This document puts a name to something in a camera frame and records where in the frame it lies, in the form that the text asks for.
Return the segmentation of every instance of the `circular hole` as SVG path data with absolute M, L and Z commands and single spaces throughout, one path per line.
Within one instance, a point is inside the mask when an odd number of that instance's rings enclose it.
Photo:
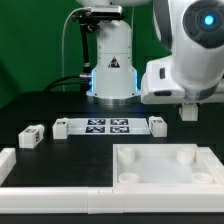
M 133 183 L 139 183 L 140 177 L 135 173 L 122 173 L 119 176 L 119 183 L 123 184 L 133 184 Z
M 213 183 L 213 177 L 207 173 L 194 173 L 192 182 L 196 184 L 211 184 Z

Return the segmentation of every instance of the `black square marker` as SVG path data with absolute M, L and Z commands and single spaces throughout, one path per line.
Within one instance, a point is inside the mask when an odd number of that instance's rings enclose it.
M 87 127 L 86 133 L 92 133 L 92 134 L 105 133 L 105 127 Z
M 126 133 L 130 133 L 130 130 L 129 130 L 129 127 L 110 127 L 110 133 L 126 134 Z
M 105 125 L 106 119 L 89 119 L 88 125 Z
M 111 119 L 111 125 L 128 125 L 128 119 Z

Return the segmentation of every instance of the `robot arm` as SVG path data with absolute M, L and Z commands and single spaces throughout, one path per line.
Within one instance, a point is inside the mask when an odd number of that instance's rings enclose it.
M 224 0 L 156 0 L 154 24 L 172 55 L 148 63 L 142 102 L 224 101 Z

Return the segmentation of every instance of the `black cable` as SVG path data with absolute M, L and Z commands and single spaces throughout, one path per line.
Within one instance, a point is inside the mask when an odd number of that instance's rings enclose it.
M 60 79 L 57 79 L 55 80 L 54 82 L 52 82 L 51 84 L 49 84 L 45 89 L 44 91 L 48 91 L 49 88 L 51 88 L 52 86 L 54 86 L 55 84 L 59 83 L 59 82 L 63 82 L 63 81 L 66 81 L 66 80 L 69 80 L 69 79 L 79 79 L 79 75 L 71 75 L 71 76 L 65 76 L 63 78 L 60 78 Z
M 87 85 L 87 84 L 88 84 L 88 83 L 82 83 L 82 82 L 58 83 L 58 84 L 54 84 L 54 85 L 50 86 L 48 89 L 45 88 L 44 91 L 49 92 L 49 91 L 51 91 L 52 89 L 54 89 L 55 87 L 58 87 L 58 86 L 67 86 L 67 85 Z

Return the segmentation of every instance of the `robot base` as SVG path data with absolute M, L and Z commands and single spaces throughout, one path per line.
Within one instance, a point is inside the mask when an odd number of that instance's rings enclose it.
M 106 99 L 106 98 L 99 98 L 96 96 L 89 96 L 87 95 L 87 99 L 89 102 L 102 104 L 102 105 L 129 105 L 132 103 L 139 103 L 141 102 L 140 95 L 133 96 L 127 99 Z

